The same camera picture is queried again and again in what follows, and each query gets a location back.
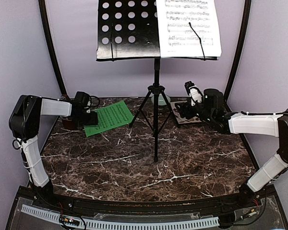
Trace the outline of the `green sheet music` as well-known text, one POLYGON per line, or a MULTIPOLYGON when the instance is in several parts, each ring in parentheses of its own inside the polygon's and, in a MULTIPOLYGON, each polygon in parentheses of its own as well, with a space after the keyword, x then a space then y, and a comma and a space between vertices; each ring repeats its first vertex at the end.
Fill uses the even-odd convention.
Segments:
POLYGON ((84 127, 86 137, 124 126, 129 124, 134 118, 124 101, 96 109, 96 113, 98 124, 84 127))

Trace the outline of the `white sheet music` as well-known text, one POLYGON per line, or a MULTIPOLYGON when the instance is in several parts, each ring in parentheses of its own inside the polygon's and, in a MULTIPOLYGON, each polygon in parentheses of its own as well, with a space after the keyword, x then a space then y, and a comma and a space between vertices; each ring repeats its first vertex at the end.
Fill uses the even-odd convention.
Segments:
POLYGON ((213 0, 157 0, 162 58, 217 58, 221 42, 213 0))

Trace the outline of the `black music stand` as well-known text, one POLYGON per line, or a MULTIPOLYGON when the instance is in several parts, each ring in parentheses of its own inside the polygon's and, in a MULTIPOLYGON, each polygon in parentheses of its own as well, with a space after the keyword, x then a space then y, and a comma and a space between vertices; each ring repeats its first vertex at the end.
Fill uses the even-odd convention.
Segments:
POLYGON ((148 122, 154 138, 154 161, 158 161, 158 100, 166 97, 160 85, 160 46, 158 36, 157 1, 155 0, 100 0, 97 15, 96 59, 118 61, 128 59, 154 59, 154 82, 129 124, 132 127, 143 107, 154 99, 153 122, 148 122))

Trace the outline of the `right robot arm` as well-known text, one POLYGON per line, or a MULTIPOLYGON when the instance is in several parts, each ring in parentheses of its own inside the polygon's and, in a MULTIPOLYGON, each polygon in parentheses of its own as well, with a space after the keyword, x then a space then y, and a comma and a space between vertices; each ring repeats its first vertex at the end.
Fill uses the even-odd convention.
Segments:
POLYGON ((189 99, 175 106, 182 118, 199 118, 221 134, 257 134, 279 139, 279 148, 244 185, 235 203, 245 208, 254 200, 255 192, 285 172, 288 168, 288 109, 278 113, 227 112, 223 93, 217 89, 200 92, 195 86, 187 87, 189 99))

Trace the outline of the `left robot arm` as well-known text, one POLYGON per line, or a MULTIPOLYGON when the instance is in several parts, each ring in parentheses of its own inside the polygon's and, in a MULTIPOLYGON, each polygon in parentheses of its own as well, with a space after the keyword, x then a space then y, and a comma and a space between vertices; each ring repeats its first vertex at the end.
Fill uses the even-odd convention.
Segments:
POLYGON ((39 146, 38 133, 41 116, 65 117, 71 124, 68 129, 81 130, 85 126, 98 125, 97 113, 92 111, 91 96, 77 92, 74 98, 62 95, 59 99, 33 95, 21 95, 9 119, 14 149, 21 151, 24 167, 30 182, 44 188, 51 184, 45 171, 39 146))

